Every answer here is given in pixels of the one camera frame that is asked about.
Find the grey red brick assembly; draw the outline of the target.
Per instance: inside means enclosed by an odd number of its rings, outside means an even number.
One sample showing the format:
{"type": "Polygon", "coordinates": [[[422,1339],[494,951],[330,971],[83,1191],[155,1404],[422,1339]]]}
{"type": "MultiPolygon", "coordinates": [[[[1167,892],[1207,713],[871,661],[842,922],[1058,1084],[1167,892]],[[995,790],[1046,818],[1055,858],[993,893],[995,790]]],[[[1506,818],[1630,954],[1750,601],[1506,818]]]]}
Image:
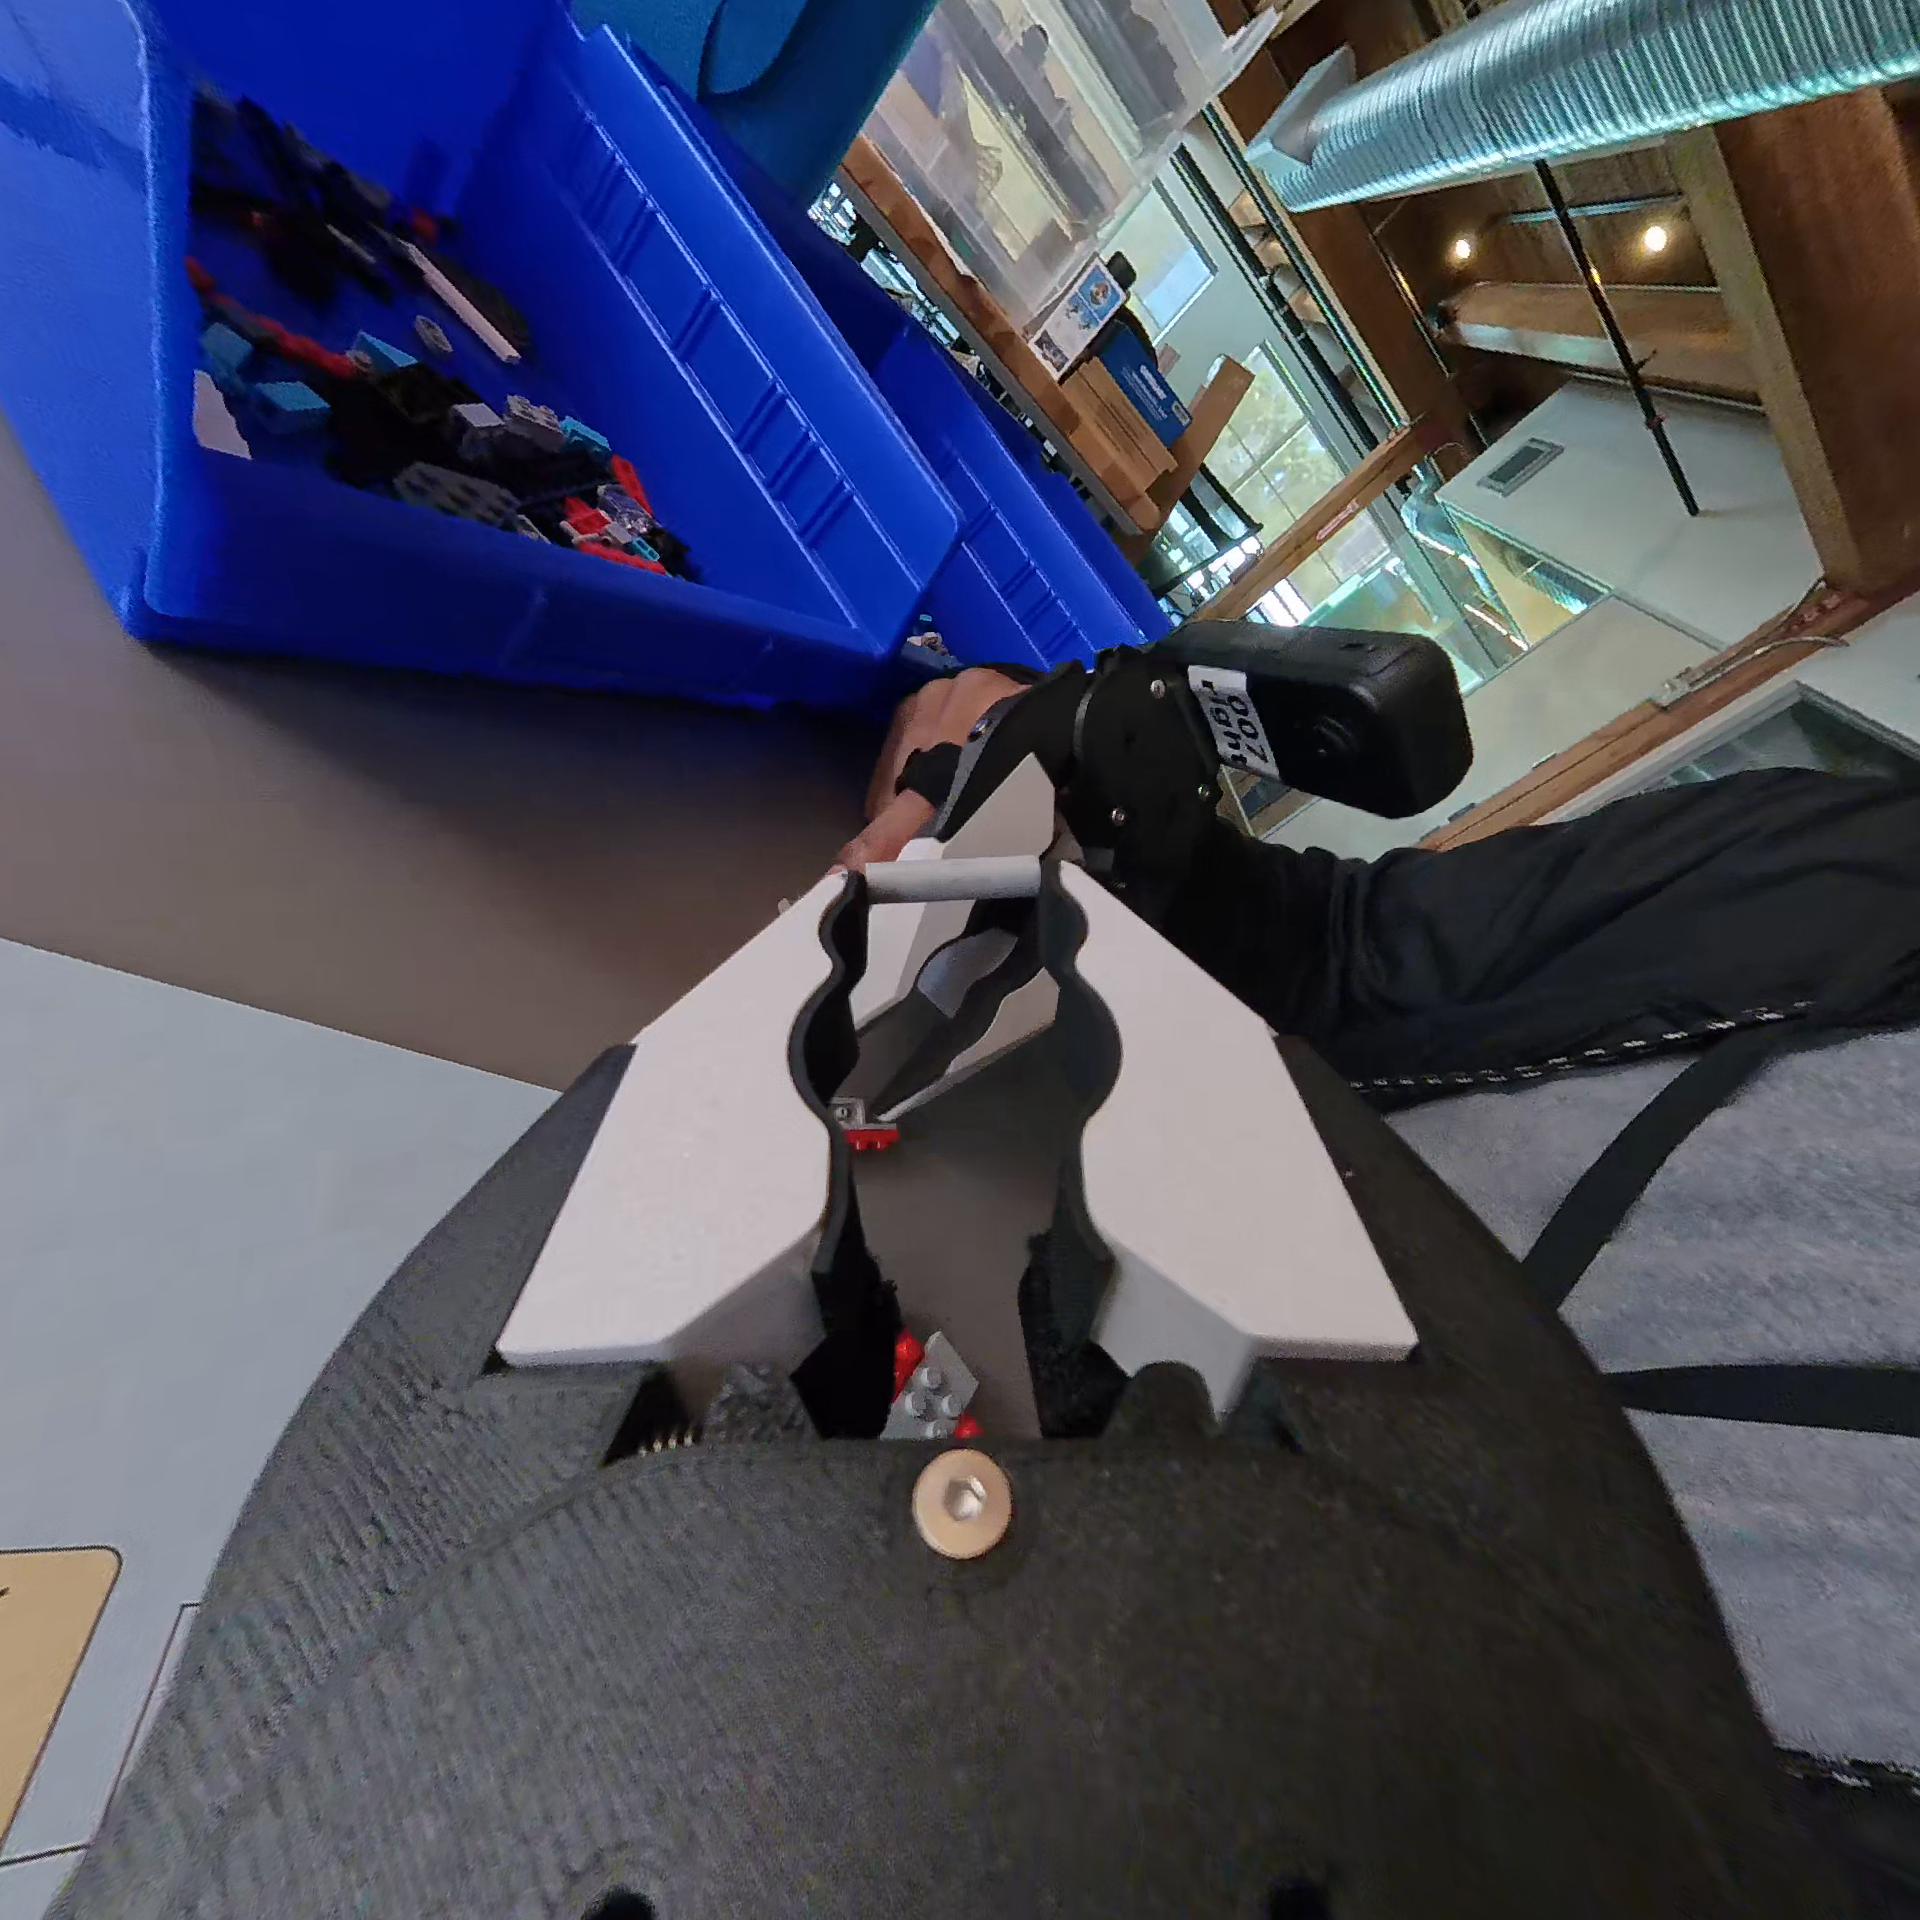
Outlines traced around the grey red brick assembly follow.
{"type": "Polygon", "coordinates": [[[883,1441],[971,1441],[983,1438],[973,1413],[981,1380],[946,1332],[928,1339],[908,1328],[895,1352],[895,1398],[880,1426],[883,1441]]]}

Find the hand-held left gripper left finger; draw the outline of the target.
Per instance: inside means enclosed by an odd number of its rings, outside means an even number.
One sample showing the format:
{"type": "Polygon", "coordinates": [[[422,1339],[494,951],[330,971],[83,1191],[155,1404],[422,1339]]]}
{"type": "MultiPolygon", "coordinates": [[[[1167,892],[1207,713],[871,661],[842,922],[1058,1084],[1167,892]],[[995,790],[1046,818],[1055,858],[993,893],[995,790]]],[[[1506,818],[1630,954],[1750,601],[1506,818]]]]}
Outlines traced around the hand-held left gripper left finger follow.
{"type": "Polygon", "coordinates": [[[869,899],[830,876],[633,1043],[494,1345],[511,1368],[642,1362],[688,1406],[789,1378],[826,1438],[889,1413],[889,1285],[831,1115],[858,1055],[869,899]]]}

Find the pale blue instruction booklet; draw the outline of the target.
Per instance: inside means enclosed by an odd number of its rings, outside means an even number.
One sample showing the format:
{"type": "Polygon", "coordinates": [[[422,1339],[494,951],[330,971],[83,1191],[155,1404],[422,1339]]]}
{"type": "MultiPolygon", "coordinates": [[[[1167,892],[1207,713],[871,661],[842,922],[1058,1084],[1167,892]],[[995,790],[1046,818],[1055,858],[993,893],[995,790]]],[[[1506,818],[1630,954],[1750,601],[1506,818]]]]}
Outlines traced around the pale blue instruction booklet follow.
{"type": "Polygon", "coordinates": [[[4,1916],[43,1916],[306,1389],[555,1092],[4,943],[4,1916]]]}

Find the blue plastic bin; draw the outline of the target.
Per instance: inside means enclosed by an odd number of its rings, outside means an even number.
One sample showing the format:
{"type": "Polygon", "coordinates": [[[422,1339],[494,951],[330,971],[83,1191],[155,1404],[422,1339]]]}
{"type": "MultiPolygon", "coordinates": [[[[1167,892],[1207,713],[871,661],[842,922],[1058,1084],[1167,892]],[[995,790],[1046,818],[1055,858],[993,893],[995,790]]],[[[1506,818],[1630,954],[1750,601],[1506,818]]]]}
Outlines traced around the blue plastic bin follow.
{"type": "Polygon", "coordinates": [[[729,706],[857,706],[892,680],[960,523],[908,426],[694,110],[568,4],[4,4],[4,417],[137,638],[729,706]],[[225,406],[188,262],[290,331],[405,350],[425,288],[315,316],[192,212],[206,92],[452,218],[531,323],[518,367],[456,317],[459,375],[625,457],[691,581],[327,473],[325,435],[225,406]]]}
{"type": "Polygon", "coordinates": [[[960,664],[1044,675],[1163,636],[1165,615],[1071,481],[1044,467],[1038,437],[815,221],[827,190],[793,200],[671,82],[956,505],[958,542],[928,612],[960,664]]]}

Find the pile of colourful toy bricks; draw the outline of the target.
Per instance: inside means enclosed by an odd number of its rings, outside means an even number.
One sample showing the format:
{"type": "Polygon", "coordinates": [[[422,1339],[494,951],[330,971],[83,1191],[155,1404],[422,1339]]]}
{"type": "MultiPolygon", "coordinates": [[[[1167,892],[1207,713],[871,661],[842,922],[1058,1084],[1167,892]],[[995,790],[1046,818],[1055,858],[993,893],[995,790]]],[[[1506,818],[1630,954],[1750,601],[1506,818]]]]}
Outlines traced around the pile of colourful toy bricks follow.
{"type": "Polygon", "coordinates": [[[535,367],[524,313],[449,250],[452,216],[392,194],[314,145],[251,95],[196,85],[188,216],[196,298],[196,435],[251,459],[284,439],[357,492],[699,583],[636,467],[568,409],[512,390],[535,367]]]}

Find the wooden shelf table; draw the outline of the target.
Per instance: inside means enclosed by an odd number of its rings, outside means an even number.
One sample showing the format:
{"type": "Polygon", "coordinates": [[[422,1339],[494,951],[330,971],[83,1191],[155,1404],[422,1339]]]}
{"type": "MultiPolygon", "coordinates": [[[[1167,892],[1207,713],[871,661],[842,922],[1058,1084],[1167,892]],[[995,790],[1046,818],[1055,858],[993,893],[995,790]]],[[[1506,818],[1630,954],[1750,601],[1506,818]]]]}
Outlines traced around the wooden shelf table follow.
{"type": "Polygon", "coordinates": [[[1091,491],[1131,563],[1146,559],[1171,510],[1198,480],[1226,425],[1253,388],[1253,372],[1225,359],[1192,406],[1192,425],[1165,447],[1097,365],[1055,378],[1008,310],[958,262],[925,208],[879,150],[858,135],[839,185],[874,225],[922,294],[956,324],[993,378],[1023,405],[1091,491]]]}

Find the white printed box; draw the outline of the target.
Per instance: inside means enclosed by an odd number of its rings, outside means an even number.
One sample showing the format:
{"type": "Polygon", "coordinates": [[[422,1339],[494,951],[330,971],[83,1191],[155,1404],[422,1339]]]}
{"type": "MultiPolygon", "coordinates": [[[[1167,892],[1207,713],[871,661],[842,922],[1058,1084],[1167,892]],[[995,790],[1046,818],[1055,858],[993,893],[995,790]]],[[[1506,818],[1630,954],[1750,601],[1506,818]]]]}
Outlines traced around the white printed box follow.
{"type": "Polygon", "coordinates": [[[1052,378],[1064,381],[1089,352],[1097,350],[1097,343],[1126,319],[1134,282],[1134,265],[1123,253],[1113,253],[1096,260],[1052,307],[1029,337],[1052,378]]]}

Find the person's right forearm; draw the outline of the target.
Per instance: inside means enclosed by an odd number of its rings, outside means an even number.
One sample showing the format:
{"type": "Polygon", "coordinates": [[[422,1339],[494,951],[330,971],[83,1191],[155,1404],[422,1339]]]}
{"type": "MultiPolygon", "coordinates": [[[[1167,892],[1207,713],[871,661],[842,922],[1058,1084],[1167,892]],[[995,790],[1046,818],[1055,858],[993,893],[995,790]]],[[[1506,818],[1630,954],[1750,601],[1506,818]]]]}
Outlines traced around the person's right forearm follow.
{"type": "Polygon", "coordinates": [[[1128,906],[1372,1105],[1917,1028],[1918,798],[1775,767],[1376,861],[1218,824],[1128,906]]]}

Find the clear plastic storage box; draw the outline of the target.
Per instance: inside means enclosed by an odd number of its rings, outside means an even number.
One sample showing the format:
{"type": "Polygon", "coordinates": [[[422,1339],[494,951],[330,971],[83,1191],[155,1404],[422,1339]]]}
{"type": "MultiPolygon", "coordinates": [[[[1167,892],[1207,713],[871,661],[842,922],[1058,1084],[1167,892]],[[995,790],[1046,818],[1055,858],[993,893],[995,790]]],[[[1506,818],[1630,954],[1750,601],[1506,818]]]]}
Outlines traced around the clear plastic storage box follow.
{"type": "Polygon", "coordinates": [[[940,3],[864,133],[1026,331],[1274,28],[1209,3],[940,3]]]}

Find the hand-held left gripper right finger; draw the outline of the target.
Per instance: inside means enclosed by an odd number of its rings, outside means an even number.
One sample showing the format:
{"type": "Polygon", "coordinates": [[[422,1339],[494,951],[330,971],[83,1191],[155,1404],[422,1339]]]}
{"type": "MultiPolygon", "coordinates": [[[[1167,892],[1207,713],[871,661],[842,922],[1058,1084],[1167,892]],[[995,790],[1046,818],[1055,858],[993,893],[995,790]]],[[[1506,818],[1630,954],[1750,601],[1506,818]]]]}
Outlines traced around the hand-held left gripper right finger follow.
{"type": "Polygon", "coordinates": [[[1070,1090],[1032,1247],[1044,1439],[1093,1439],[1146,1368],[1218,1424],[1269,1362],[1405,1366],[1419,1337],[1267,1022],[1091,876],[1044,866],[1070,1090]]]}

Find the silver duct pipe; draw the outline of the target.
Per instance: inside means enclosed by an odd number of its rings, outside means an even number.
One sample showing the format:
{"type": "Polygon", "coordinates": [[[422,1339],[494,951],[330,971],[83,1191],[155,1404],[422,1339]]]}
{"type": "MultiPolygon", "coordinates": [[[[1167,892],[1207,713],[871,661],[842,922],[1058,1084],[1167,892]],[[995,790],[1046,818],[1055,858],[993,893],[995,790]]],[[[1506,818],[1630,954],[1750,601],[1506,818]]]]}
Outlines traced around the silver duct pipe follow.
{"type": "Polygon", "coordinates": [[[1918,73],[1914,3],[1503,4],[1369,79],[1338,50],[1250,164],[1293,212],[1423,196],[1918,73]]]}

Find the blue cardboard box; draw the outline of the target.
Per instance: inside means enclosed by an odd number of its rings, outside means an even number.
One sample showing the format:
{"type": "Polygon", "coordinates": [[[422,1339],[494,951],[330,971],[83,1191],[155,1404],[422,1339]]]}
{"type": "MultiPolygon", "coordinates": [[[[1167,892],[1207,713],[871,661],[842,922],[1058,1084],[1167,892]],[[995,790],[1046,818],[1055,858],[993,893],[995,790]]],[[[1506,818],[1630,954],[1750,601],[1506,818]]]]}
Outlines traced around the blue cardboard box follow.
{"type": "Polygon", "coordinates": [[[1106,328],[1103,340],[1089,350],[1089,365],[1106,371],[1124,399],[1167,448],[1174,448],[1189,430],[1192,413],[1187,405],[1174,393],[1152,343],[1134,324],[1121,319],[1106,328]]]}

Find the grey desk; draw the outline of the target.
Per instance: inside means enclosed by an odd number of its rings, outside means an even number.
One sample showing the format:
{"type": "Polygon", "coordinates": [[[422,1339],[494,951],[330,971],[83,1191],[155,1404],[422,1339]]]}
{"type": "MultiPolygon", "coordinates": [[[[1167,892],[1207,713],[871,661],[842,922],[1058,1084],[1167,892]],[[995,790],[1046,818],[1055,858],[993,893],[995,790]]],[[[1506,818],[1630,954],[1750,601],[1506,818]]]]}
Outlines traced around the grey desk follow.
{"type": "Polygon", "coordinates": [[[864,726],[137,645],[4,430],[4,939],[566,1090],[800,900],[864,726]]]}

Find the person's right hand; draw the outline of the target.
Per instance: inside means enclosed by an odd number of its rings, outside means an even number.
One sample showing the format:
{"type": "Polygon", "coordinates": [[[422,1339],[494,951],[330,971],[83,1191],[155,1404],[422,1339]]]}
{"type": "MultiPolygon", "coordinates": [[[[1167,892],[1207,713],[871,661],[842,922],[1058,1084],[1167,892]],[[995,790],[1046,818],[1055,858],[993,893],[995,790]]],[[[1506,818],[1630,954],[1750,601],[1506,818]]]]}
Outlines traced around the person's right hand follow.
{"type": "Polygon", "coordinates": [[[908,696],[880,743],[864,827],[839,850],[830,873],[895,862],[913,841],[925,838],[946,806],[948,787],[940,787],[938,798],[929,798],[900,785],[908,763],[920,754],[966,747],[987,713],[1023,696],[1032,686],[1032,680],[999,668],[966,668],[908,696]]]}

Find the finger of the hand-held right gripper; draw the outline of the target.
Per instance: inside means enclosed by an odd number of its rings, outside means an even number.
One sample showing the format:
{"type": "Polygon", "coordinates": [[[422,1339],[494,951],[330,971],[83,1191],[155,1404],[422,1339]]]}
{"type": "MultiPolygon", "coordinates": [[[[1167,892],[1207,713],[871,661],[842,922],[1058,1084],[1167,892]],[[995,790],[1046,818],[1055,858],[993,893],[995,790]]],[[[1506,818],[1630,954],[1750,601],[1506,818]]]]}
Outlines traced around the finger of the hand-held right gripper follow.
{"type": "Polygon", "coordinates": [[[874,1020],[874,1121],[899,1124],[1035,1040],[1058,995],[1033,907],[963,907],[956,934],[874,1020]]]}
{"type": "MultiPolygon", "coordinates": [[[[1035,759],[1001,783],[963,827],[928,827],[900,861],[1042,856],[1053,841],[1052,785],[1035,759]]],[[[1015,924],[977,922],[985,900],[869,907],[869,960],[854,988],[854,1028],[866,1033],[908,1002],[956,1015],[967,994],[1015,950],[1015,924]]]]}

